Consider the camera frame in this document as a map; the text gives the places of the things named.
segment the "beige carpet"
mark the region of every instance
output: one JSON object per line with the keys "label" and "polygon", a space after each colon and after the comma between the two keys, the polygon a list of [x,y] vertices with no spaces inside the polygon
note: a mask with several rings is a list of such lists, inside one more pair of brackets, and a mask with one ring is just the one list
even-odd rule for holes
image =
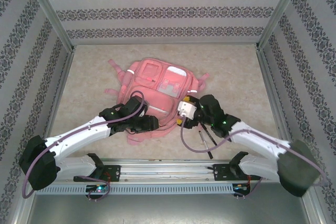
{"label": "beige carpet", "polygon": [[[116,104],[116,97],[103,92],[105,88],[120,88],[116,72],[107,63],[109,59],[127,70],[132,62],[147,57],[183,66],[196,77],[208,72],[207,87],[200,95],[213,94],[226,113],[277,137],[254,46],[219,44],[77,46],[52,135],[78,127]],[[209,159],[206,153],[187,150],[181,143],[179,130],[177,127],[166,137],[136,146],[127,143],[125,133],[117,133],[87,145],[73,156],[96,153],[101,158]],[[197,129],[185,130],[185,139],[191,147],[204,149]],[[248,149],[226,143],[213,155],[215,159],[230,159],[239,151]]]}

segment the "patterned wallpaper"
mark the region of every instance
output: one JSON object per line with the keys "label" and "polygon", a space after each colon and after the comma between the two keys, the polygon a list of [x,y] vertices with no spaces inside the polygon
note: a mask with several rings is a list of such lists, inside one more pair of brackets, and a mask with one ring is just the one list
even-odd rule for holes
{"label": "patterned wallpaper", "polygon": [[291,0],[264,48],[292,138],[304,140],[326,172],[317,187],[336,223],[336,0]]}
{"label": "patterned wallpaper", "polygon": [[257,42],[279,0],[50,0],[72,43]]}
{"label": "patterned wallpaper", "polygon": [[0,0],[0,224],[20,197],[18,160],[44,135],[66,52],[37,0]]}

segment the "black pen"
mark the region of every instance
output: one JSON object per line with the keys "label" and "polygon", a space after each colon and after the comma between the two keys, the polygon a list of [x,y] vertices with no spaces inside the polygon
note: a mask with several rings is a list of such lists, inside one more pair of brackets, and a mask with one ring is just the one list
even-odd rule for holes
{"label": "black pen", "polygon": [[[206,148],[206,149],[209,149],[208,145],[206,144],[206,141],[204,140],[204,137],[203,137],[203,134],[201,133],[201,131],[198,131],[198,133],[199,133],[199,135],[201,136],[201,139],[202,139],[202,141],[203,141],[203,143],[204,143],[204,145],[205,145],[205,148]],[[209,154],[209,158],[210,158],[210,159],[213,159],[213,158],[214,158],[214,157],[212,156],[211,152],[208,152],[208,154]]]}
{"label": "black pen", "polygon": [[208,129],[206,128],[206,126],[205,126],[203,123],[201,123],[201,126],[202,126],[202,128],[205,130],[206,134],[209,136],[209,138],[211,139],[211,141],[214,143],[214,145],[217,146],[216,141],[215,141],[214,138],[211,136],[211,134],[210,134],[210,132],[208,131]]}

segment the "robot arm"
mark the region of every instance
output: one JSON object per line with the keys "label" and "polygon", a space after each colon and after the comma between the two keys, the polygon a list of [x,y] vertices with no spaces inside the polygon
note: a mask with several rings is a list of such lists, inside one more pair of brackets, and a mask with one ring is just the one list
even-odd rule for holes
{"label": "robot arm", "polygon": [[[29,182],[33,190],[41,190],[57,179],[73,178],[76,175],[97,177],[100,159],[95,154],[88,154],[81,158],[67,158],[73,152],[97,140],[123,132],[129,129],[132,133],[153,131],[159,128],[156,117],[145,115],[147,105],[141,105],[141,98],[134,96],[124,104],[104,109],[91,121],[69,132],[43,140],[40,136],[31,138],[19,160],[23,172],[26,174],[34,159],[50,148],[34,165],[30,172]],[[135,116],[116,123],[106,124],[107,121]]]}
{"label": "robot arm", "polygon": [[310,163],[317,163],[304,142],[280,140],[250,127],[239,118],[225,114],[213,95],[200,99],[186,97],[178,107],[179,114],[186,117],[183,127],[190,129],[199,123],[209,125],[218,137],[231,136],[229,141],[243,144],[263,156],[239,153],[239,159],[234,158],[230,168],[237,177],[245,174],[268,178],[301,197],[320,175],[311,164],[293,154],[298,153]]}

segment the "reflective strip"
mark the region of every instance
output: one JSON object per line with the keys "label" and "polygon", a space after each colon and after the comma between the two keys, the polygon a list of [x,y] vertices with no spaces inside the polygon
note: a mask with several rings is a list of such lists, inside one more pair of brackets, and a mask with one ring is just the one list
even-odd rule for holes
{"label": "reflective strip", "polygon": [[151,109],[154,109],[154,110],[160,111],[160,112],[162,112],[162,113],[165,113],[165,114],[167,114],[167,113],[168,113],[168,111],[160,110],[160,109],[159,109],[159,108],[157,108],[157,107],[153,107],[153,106],[150,106],[150,105],[149,105],[149,107],[150,107]]}

